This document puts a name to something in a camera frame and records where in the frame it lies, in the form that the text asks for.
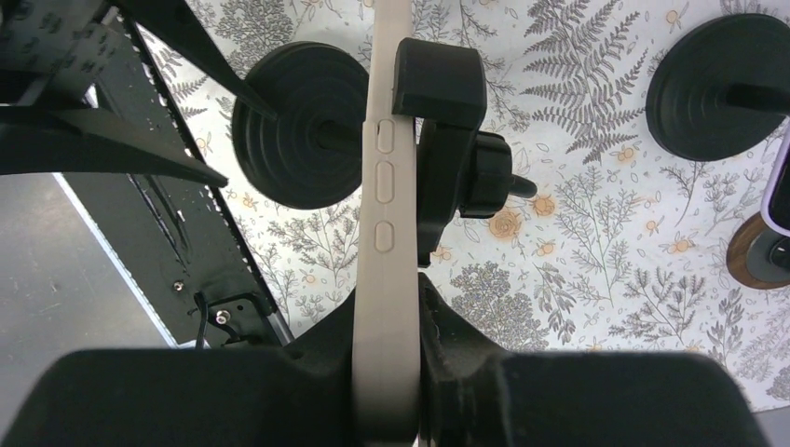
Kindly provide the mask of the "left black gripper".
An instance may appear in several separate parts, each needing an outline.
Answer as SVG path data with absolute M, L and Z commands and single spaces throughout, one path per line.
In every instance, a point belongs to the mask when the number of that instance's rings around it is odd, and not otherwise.
M 186 1 L 116 5 L 255 112 L 277 117 L 232 69 Z M 95 83 L 121 45 L 111 29 L 117 12 L 108 1 L 1 3 L 1 173 L 159 175 L 226 186 L 224 175 L 183 147 L 94 109 Z M 49 111 L 37 103 L 81 109 Z

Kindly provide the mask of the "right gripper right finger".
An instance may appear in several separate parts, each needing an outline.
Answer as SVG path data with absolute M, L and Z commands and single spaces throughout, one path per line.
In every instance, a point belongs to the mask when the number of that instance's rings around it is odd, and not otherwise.
M 764 446 L 740 389 L 678 352 L 516 353 L 420 275 L 423 446 Z

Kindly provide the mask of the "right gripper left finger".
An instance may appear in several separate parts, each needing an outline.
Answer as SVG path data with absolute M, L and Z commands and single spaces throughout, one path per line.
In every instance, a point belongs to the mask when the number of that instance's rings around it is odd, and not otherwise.
M 354 446 L 352 299 L 284 347 L 93 349 L 37 380 L 6 446 Z

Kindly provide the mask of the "black phone stand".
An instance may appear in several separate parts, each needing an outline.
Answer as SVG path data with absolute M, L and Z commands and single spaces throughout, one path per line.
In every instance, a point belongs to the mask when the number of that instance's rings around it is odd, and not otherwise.
M 741 154 L 788 115 L 789 26 L 766 14 L 698 26 L 667 52 L 647 90 L 653 140 L 691 161 Z
M 397 147 L 416 155 L 416 260 L 430 264 L 455 216 L 488 219 L 510 196 L 537 186 L 512 171 L 505 139 L 483 131 L 486 88 L 479 51 L 406 38 L 394 61 L 394 117 L 420 118 L 420 135 L 401 135 L 394 118 L 362 120 L 367 72 L 338 47 L 293 42 L 262 58 L 248 82 L 268 94 L 266 118 L 243 102 L 231 117 L 231 139 L 246 179 L 264 196 L 299 210 L 332 206 L 362 182 L 362 150 L 385 159 L 375 168 L 375 195 L 395 199 Z

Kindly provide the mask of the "phone with cream case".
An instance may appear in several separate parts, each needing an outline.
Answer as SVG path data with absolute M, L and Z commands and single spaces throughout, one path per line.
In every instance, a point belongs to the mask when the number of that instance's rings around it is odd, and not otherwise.
M 418 431 L 420 343 L 412 118 L 393 112 L 395 61 L 413 34 L 408 1 L 376 1 L 354 299 L 352 398 L 365 446 L 410 446 Z

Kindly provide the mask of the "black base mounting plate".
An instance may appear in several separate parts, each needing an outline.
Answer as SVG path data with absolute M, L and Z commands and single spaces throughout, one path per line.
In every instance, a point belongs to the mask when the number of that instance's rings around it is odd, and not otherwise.
M 97 99 L 193 161 L 200 153 L 142 34 L 114 12 Z M 287 345 L 293 334 L 218 189 L 153 175 L 61 174 L 64 193 L 169 346 Z

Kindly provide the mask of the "phone with purple case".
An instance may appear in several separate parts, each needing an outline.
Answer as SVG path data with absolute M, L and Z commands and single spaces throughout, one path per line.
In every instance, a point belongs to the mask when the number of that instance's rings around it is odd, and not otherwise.
M 772 231 L 789 236 L 789 130 L 783 136 L 765 188 L 760 216 Z

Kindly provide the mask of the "floral patterned table mat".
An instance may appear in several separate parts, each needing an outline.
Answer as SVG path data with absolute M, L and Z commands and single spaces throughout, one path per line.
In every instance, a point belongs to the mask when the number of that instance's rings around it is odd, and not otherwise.
M 369 66 L 374 1 L 186 1 L 239 76 L 291 41 L 342 48 Z M 513 171 L 538 184 L 487 220 L 455 219 L 427 274 L 453 308 L 510 350 L 703 353 L 753 408 L 789 406 L 789 287 L 750 290 L 727 245 L 758 212 L 786 121 L 713 163 L 667 154 L 644 118 L 666 51 L 710 19 L 789 24 L 789 1 L 413 1 L 415 36 L 474 47 L 488 115 Z M 234 97 L 140 27 L 294 336 L 356 283 L 360 194 L 292 210 L 244 178 Z

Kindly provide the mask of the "wooden base phone stand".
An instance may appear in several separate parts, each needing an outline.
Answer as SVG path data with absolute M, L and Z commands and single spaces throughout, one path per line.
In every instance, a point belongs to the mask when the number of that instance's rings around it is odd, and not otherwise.
M 759 213 L 735 232 L 726 252 L 729 274 L 743 286 L 774 290 L 789 285 L 789 237 L 775 232 Z

